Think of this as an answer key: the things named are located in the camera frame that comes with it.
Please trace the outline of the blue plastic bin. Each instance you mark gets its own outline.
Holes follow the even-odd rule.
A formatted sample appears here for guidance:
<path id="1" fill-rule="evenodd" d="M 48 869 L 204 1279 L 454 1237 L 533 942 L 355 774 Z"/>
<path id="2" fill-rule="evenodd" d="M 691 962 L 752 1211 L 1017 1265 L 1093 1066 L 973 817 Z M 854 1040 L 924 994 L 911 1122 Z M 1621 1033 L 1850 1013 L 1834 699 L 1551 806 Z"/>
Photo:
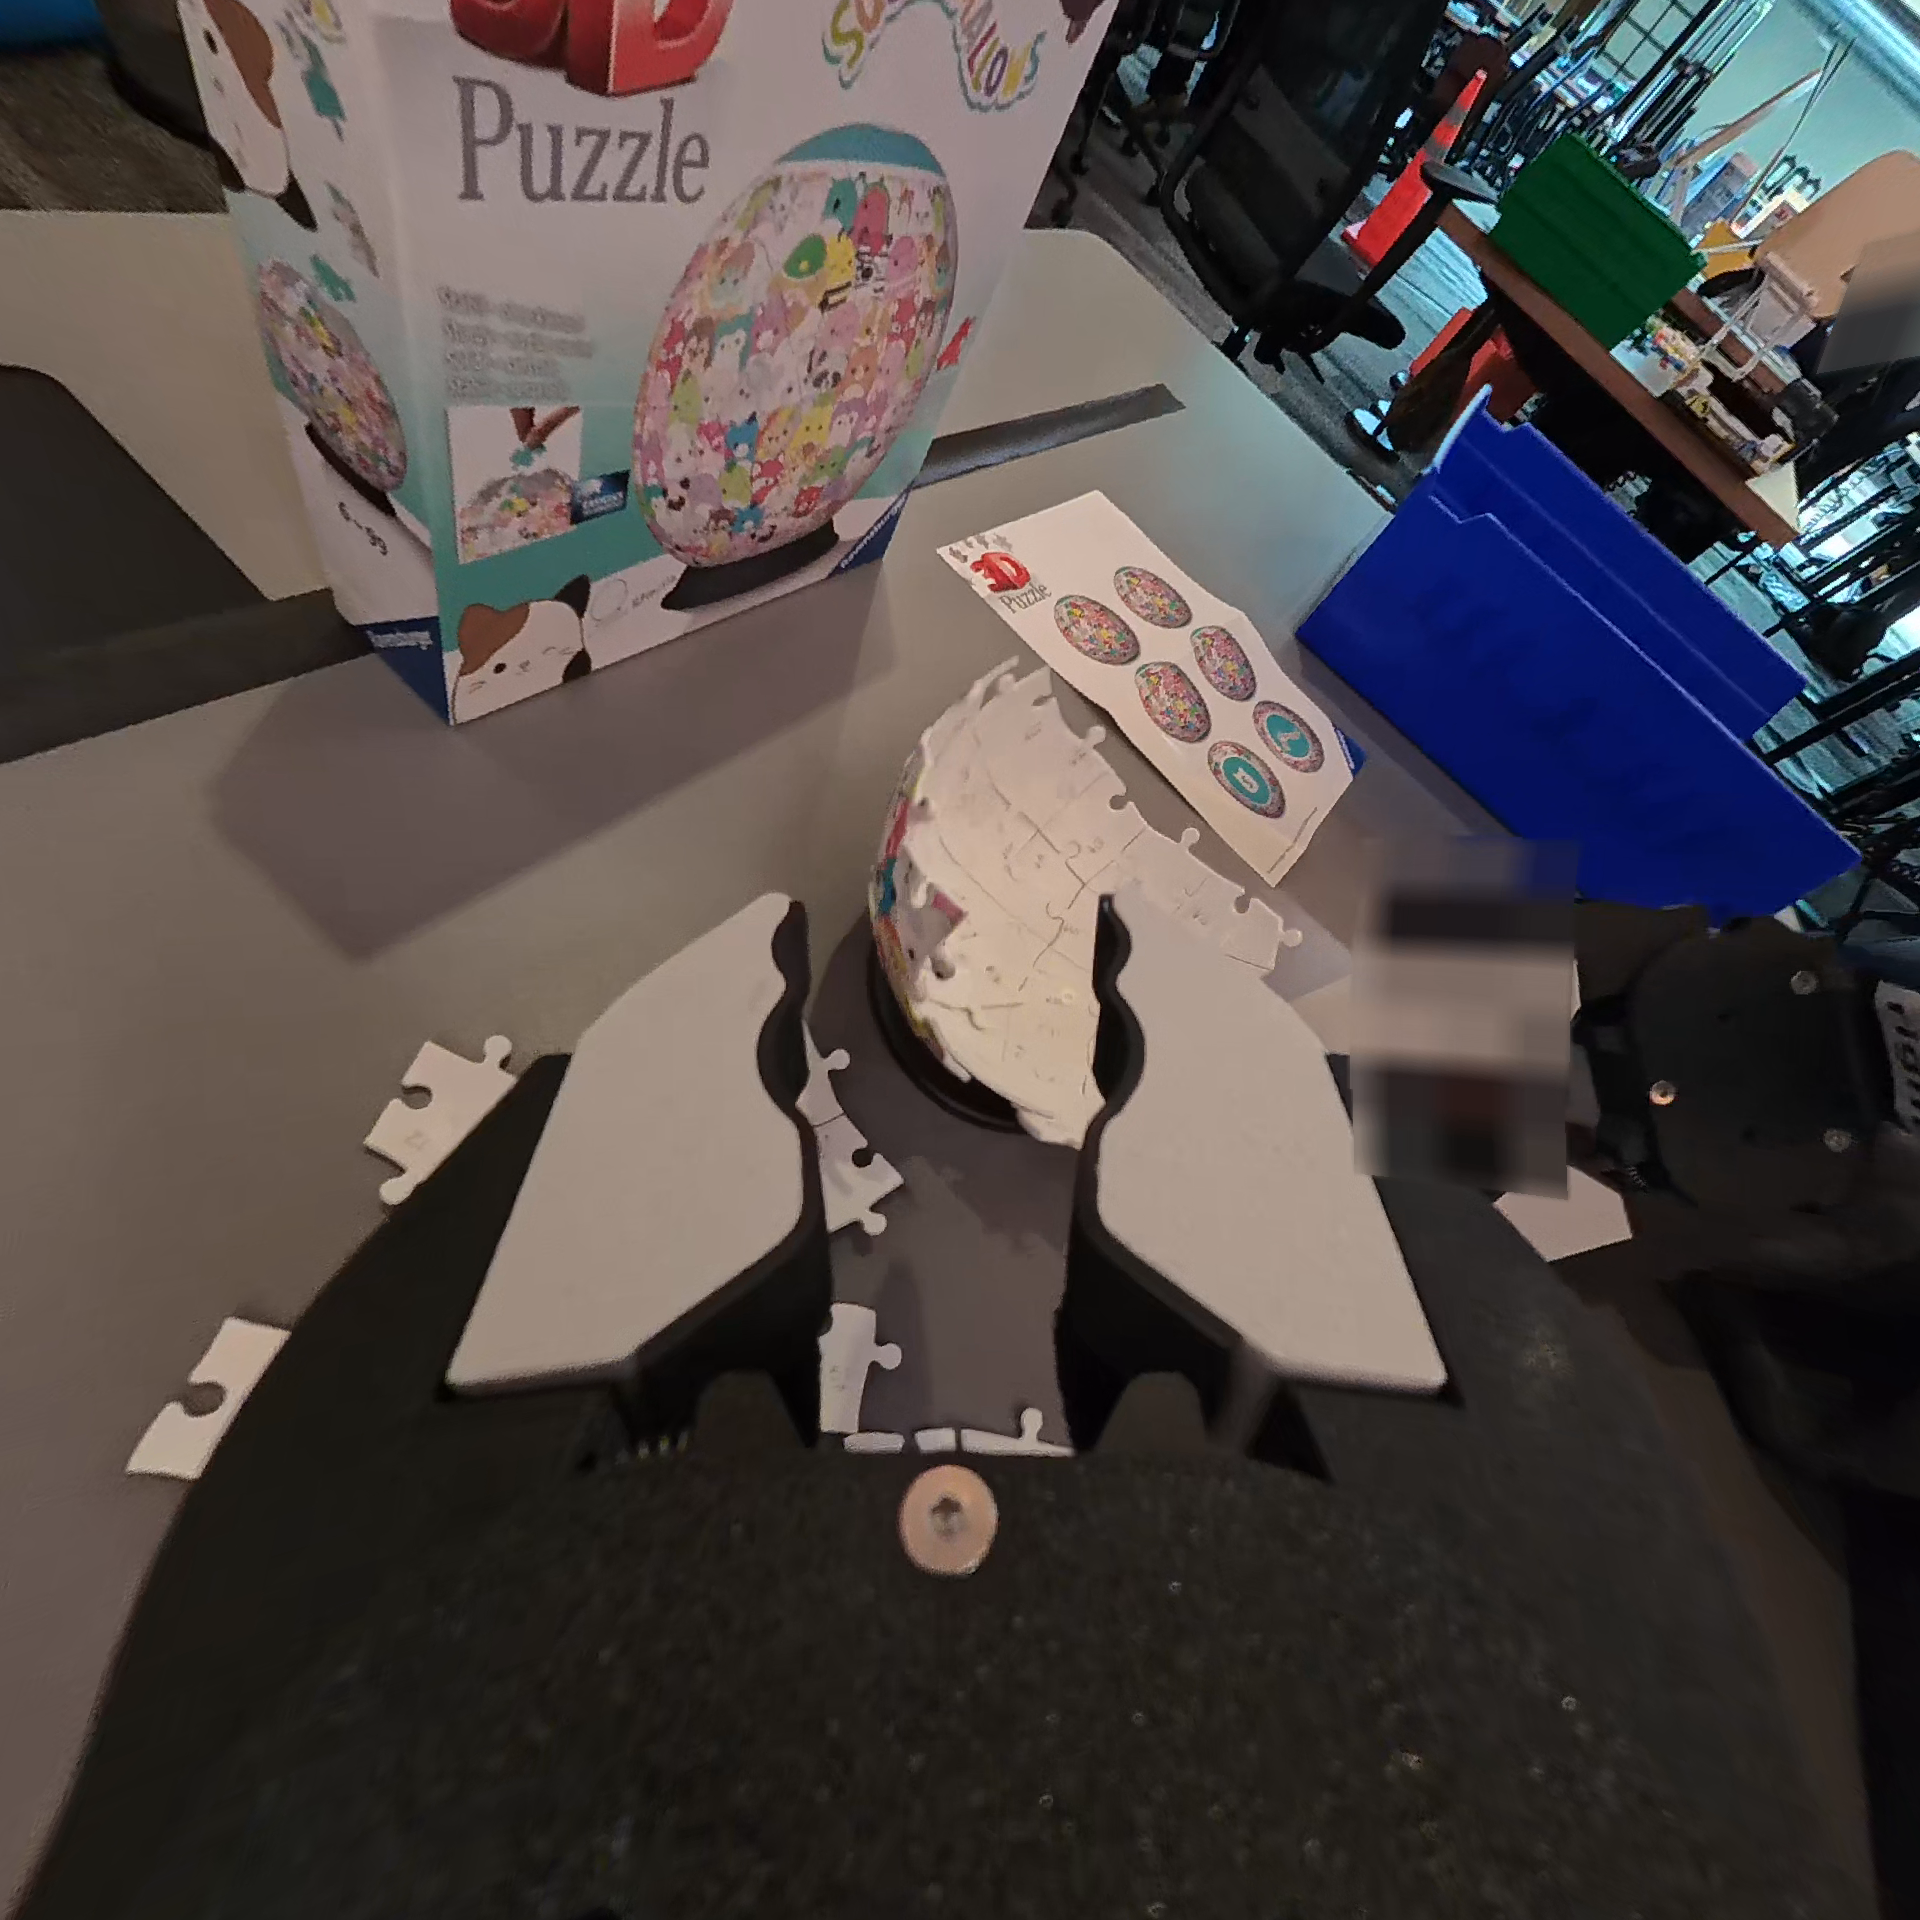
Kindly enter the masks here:
<path id="1" fill-rule="evenodd" d="M 1727 924 L 1860 859 L 1752 747 L 1803 678 L 1481 401 L 1295 640 L 1587 899 Z"/>

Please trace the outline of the printed instruction sheet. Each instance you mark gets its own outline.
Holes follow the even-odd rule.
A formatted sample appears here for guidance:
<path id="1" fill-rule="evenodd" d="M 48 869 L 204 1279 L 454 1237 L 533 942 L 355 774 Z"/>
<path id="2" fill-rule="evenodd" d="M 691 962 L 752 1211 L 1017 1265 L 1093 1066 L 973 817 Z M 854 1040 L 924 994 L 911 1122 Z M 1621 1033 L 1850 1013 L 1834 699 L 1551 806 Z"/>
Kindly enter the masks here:
<path id="1" fill-rule="evenodd" d="M 1348 792 L 1357 750 L 1249 613 L 1181 572 L 1107 492 L 938 552 L 1262 887 L 1280 887 Z"/>

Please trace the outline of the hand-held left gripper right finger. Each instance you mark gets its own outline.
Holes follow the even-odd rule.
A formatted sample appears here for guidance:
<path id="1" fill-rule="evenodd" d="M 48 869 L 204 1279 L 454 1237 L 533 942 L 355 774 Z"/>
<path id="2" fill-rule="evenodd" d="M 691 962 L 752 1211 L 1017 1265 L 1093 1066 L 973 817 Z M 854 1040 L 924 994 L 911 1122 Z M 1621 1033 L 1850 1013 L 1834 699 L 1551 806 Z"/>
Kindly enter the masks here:
<path id="1" fill-rule="evenodd" d="M 1237 1363 L 1275 1385 L 1249 1450 L 1313 1450 L 1295 1385 L 1451 1401 L 1317 1035 L 1141 897 L 1100 897 L 1093 1116 L 1079 1146 L 1079 1447 L 1170 1375 L 1221 1437 Z"/>

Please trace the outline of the green bin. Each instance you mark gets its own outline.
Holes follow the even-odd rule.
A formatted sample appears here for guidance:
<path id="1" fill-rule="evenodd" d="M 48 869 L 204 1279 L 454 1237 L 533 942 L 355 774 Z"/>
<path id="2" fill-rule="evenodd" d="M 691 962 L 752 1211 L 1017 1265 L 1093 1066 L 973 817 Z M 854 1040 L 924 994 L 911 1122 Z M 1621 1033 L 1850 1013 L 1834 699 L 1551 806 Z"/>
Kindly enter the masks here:
<path id="1" fill-rule="evenodd" d="M 1679 227 L 1572 132 L 1515 172 L 1489 248 L 1597 348 L 1642 332 L 1702 272 Z"/>

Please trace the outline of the loose white puzzle pieces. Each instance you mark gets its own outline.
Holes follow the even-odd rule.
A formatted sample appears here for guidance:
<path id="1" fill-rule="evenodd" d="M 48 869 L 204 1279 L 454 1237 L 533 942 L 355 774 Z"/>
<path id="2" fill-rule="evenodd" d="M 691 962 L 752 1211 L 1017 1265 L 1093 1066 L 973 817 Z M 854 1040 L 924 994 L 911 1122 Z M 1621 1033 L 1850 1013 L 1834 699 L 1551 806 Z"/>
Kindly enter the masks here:
<path id="1" fill-rule="evenodd" d="M 897 1457 L 897 1453 L 973 1453 L 973 1457 L 1049 1457 L 1064 1460 L 1077 1450 L 1047 1437 L 1043 1409 L 1022 1406 L 1017 1432 L 991 1426 L 915 1426 L 915 1432 L 853 1432 L 839 1437 L 845 1453 L 854 1457 Z"/>

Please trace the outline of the partly built white puzzle ball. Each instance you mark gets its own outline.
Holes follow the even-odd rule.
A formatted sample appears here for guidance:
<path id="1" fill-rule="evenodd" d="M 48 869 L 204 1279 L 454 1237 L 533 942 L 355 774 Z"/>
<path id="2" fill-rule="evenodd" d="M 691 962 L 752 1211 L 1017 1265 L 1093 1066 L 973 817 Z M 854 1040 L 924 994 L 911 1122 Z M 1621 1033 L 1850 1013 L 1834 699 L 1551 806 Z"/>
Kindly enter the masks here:
<path id="1" fill-rule="evenodd" d="M 1305 942 L 1196 831 L 1155 831 L 1100 741 L 1060 716 L 1047 670 L 1001 660 L 917 737 L 870 873 L 879 970 L 938 1085 L 1060 1146 L 1097 1109 L 1100 897 L 1139 893 L 1253 974 Z"/>

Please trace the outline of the brown desk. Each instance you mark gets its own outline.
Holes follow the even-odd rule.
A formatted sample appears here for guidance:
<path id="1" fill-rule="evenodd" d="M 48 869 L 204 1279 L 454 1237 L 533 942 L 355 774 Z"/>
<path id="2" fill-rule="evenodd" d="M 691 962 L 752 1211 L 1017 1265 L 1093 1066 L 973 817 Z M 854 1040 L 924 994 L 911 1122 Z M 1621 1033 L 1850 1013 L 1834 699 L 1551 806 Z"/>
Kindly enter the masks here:
<path id="1" fill-rule="evenodd" d="M 1442 431 L 1489 385 L 1476 379 L 1503 337 L 1532 385 L 1539 427 L 1587 478 L 1636 478 L 1636 515 L 1683 559 L 1747 538 L 1780 548 L 1800 538 L 1795 470 L 1747 476 L 1676 405 L 1654 398 L 1611 348 L 1525 278 L 1479 226 L 1448 205 L 1439 232 L 1473 263 L 1481 299 L 1444 348 L 1408 374 L 1403 405 L 1435 405 Z"/>

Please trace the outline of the colourful puzzle ball box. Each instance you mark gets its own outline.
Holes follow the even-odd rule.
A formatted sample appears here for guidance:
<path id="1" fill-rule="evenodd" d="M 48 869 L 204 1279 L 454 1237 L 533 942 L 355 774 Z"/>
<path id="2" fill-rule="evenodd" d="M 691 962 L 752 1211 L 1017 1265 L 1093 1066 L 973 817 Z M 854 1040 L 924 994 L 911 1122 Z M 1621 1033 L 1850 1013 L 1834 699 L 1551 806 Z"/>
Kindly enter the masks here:
<path id="1" fill-rule="evenodd" d="M 472 726 L 886 552 L 1113 3 L 179 3 L 345 620 Z"/>

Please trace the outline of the black office chair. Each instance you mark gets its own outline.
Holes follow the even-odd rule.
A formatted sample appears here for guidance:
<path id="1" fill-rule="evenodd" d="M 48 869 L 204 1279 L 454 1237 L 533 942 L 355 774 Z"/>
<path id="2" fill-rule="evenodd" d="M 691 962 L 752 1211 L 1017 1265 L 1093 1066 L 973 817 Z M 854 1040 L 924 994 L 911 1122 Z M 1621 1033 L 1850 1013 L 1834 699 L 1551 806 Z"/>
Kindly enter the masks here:
<path id="1" fill-rule="evenodd" d="M 1464 38 L 1439 76 L 1427 46 L 1444 3 L 1239 3 L 1196 81 L 1191 134 L 1161 201 L 1166 226 L 1212 308 L 1221 355 L 1285 365 L 1341 337 L 1403 348 L 1403 323 L 1363 299 L 1371 278 L 1338 232 L 1403 111 L 1451 109 L 1506 70 L 1506 41 Z"/>

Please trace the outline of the person's dark clothing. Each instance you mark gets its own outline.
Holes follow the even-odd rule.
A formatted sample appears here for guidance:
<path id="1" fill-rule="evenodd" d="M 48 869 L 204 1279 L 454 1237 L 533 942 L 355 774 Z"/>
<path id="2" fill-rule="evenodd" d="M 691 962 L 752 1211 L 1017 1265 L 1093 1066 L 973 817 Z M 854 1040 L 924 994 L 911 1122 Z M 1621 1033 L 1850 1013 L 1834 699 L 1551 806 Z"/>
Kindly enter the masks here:
<path id="1" fill-rule="evenodd" d="M 1916 1177 L 1693 1211 L 1572 1175 L 1569 1284 L 1639 1345 L 1877 1918 L 1916 1918 Z"/>

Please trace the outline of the white puzzle piece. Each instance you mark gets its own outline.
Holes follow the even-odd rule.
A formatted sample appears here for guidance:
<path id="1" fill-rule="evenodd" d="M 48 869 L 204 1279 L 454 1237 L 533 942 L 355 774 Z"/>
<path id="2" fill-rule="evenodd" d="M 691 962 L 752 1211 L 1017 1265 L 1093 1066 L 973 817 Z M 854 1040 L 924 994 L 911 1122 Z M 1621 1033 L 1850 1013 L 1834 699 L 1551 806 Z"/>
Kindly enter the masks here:
<path id="1" fill-rule="evenodd" d="M 820 1055 L 802 1028 L 808 1079 L 800 1113 L 815 1136 L 825 1197 L 825 1228 L 886 1233 L 886 1198 L 904 1187 L 899 1170 L 882 1158 L 860 1123 L 845 1113 L 835 1075 L 853 1066 L 849 1050 Z"/>
<path id="2" fill-rule="evenodd" d="M 372 1116 L 362 1146 L 388 1166 L 376 1198 L 394 1211 L 444 1158 L 514 1092 L 511 1040 L 490 1035 L 458 1055 L 422 1043 L 398 1075 L 398 1095 Z"/>
<path id="3" fill-rule="evenodd" d="M 139 1436 L 122 1471 L 194 1483 L 287 1339 L 282 1326 L 228 1316 L 186 1371 L 186 1391 Z"/>
<path id="4" fill-rule="evenodd" d="M 879 1339 L 879 1313 L 860 1304 L 828 1304 L 816 1333 L 816 1432 L 820 1437 L 853 1437 L 863 1432 L 863 1395 L 870 1371 L 897 1371 L 899 1345 Z"/>

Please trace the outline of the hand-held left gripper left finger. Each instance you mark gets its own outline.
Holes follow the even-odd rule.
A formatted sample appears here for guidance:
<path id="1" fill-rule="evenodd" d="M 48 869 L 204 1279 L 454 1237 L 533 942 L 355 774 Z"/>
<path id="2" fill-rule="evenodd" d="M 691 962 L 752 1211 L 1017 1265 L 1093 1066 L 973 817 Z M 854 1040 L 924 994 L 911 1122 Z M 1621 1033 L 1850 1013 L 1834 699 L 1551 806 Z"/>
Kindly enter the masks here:
<path id="1" fill-rule="evenodd" d="M 828 1228 L 800 1109 L 808 991 L 808 912 L 764 893 L 581 1033 L 452 1345 L 452 1395 L 699 1406 L 760 1371 L 815 1406 Z"/>

